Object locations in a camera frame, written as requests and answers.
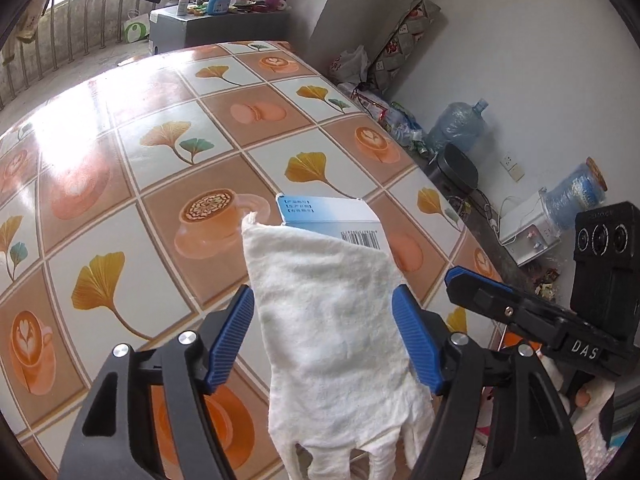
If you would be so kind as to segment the wall socket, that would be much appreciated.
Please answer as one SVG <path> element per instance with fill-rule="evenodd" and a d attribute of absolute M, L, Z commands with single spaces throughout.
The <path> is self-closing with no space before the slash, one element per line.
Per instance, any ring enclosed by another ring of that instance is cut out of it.
<path fill-rule="evenodd" d="M 513 156 L 504 155 L 500 160 L 500 164 L 501 166 L 503 166 L 503 169 L 506 170 L 506 172 L 514 182 L 518 182 L 522 177 L 524 177 L 523 168 Z"/>

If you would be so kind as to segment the blue white box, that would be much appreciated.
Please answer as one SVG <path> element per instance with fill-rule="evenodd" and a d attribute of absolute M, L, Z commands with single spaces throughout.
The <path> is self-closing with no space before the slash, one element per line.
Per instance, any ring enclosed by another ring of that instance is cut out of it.
<path fill-rule="evenodd" d="M 279 194 L 276 202 L 285 226 L 392 254 L 381 220 L 363 200 Z"/>

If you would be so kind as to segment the grey cabinet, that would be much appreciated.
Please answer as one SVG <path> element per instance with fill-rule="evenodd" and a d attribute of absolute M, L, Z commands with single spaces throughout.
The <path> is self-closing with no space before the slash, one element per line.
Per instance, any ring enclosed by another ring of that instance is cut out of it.
<path fill-rule="evenodd" d="M 285 40 L 291 23 L 290 11 L 202 16 L 179 16 L 177 11 L 178 6 L 168 6 L 150 13 L 152 55 L 228 41 Z"/>

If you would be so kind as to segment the white cloth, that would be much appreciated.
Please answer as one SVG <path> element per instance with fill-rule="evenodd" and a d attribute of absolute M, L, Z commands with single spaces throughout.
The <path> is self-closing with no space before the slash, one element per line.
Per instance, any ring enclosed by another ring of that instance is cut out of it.
<path fill-rule="evenodd" d="M 242 221 L 270 363 L 268 431 L 292 479 L 348 479 L 350 456 L 390 479 L 416 466 L 435 414 L 392 315 L 404 277 L 390 256 L 292 226 Z"/>

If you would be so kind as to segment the patterned rolled mat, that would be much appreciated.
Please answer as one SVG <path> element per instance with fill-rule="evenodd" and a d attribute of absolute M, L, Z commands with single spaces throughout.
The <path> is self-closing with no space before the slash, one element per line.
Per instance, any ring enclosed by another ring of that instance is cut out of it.
<path fill-rule="evenodd" d="M 416 44 L 440 12 L 440 6 L 431 0 L 413 0 L 371 61 L 367 79 L 370 88 L 379 94 L 384 94 L 390 88 Z"/>

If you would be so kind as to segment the patterned tablecloth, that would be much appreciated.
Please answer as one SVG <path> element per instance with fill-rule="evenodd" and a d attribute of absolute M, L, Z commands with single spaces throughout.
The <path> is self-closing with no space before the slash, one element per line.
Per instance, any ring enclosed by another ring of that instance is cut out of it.
<path fill-rule="evenodd" d="M 241 218 L 278 223 L 281 193 L 365 200 L 421 304 L 495 343 L 442 287 L 495 267 L 359 106 L 280 42 L 153 56 L 1 130 L 1 413 L 46 478 L 107 351 L 223 308 L 246 279 Z"/>

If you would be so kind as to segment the pile of floor trash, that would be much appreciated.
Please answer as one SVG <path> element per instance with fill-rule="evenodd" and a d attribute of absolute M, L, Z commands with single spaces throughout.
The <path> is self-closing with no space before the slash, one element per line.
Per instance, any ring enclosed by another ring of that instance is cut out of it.
<path fill-rule="evenodd" d="M 342 82 L 337 86 L 359 104 L 390 136 L 409 152 L 430 157 L 433 151 L 425 143 L 425 132 L 409 112 L 397 103 L 390 103 L 362 84 Z"/>

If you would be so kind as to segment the empty water jug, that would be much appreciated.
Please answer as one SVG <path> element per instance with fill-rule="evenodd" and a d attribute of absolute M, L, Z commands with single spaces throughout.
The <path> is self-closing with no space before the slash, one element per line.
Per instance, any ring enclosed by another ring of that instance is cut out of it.
<path fill-rule="evenodd" d="M 469 153 L 488 133 L 488 125 L 483 117 L 487 107 L 484 99 L 473 105 L 465 102 L 449 104 L 427 133 L 426 145 L 433 152 L 440 152 L 446 145 L 452 144 L 463 153 Z"/>

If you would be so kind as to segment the white green paper bag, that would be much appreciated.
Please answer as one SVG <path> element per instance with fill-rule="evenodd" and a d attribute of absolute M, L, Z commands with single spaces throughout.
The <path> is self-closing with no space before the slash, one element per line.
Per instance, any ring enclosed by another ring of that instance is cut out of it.
<path fill-rule="evenodd" d="M 128 12 L 127 19 L 122 24 L 122 39 L 127 44 L 145 40 L 150 33 L 150 16 L 140 13 L 136 9 Z"/>

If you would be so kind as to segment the black rice cooker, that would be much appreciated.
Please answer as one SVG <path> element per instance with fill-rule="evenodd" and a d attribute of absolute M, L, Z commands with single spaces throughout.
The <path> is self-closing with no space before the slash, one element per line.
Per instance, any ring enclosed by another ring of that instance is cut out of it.
<path fill-rule="evenodd" d="M 443 196 L 464 200 L 478 185 L 478 170 L 460 148 L 447 143 L 428 163 L 425 174 Z"/>

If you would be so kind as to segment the white plastic bag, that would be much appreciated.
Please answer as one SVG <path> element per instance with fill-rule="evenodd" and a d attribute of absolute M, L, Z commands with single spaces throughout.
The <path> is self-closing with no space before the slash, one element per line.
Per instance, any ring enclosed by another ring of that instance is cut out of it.
<path fill-rule="evenodd" d="M 337 84 L 361 84 L 367 80 L 370 62 L 362 44 L 355 50 L 346 50 L 337 55 L 329 66 L 329 78 Z"/>

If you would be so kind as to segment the white water dispenser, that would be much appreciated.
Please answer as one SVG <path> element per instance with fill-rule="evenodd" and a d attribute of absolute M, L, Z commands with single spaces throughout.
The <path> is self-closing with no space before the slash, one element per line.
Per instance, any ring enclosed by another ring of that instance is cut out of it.
<path fill-rule="evenodd" d="M 500 219 L 498 241 L 520 268 L 555 248 L 561 232 L 544 204 L 542 188 Z"/>

